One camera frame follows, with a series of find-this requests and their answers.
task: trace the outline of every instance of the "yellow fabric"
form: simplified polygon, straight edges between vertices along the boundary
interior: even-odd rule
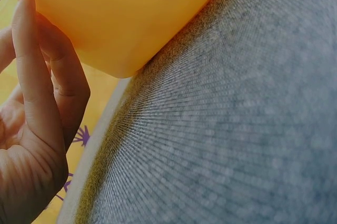
[[[16,0],[1,0],[0,1],[0,29],[8,26],[11,23],[12,13],[16,5]],[[92,95],[87,107],[87,111],[84,115],[81,128],[88,128],[89,134],[91,134],[100,118],[114,88],[117,85],[118,80],[103,72],[93,69],[88,66],[83,66],[87,75],[88,82],[91,87]],[[0,74],[0,103],[2,104],[13,88],[17,85],[16,67],[13,62],[10,67],[5,69]],[[69,172],[74,173],[78,162],[80,161],[84,146],[82,142],[75,142],[71,145],[67,154]],[[61,190],[58,195],[61,198],[65,197],[65,190]],[[42,212],[42,214],[33,222],[33,224],[46,224],[56,223],[58,213],[62,206],[62,200],[55,197],[50,205]]]

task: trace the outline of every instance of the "hand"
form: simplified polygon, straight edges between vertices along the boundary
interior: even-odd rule
[[[14,58],[19,86],[0,110],[0,223],[31,223],[67,179],[90,89],[70,40],[34,0],[20,0],[0,32],[0,73]]]

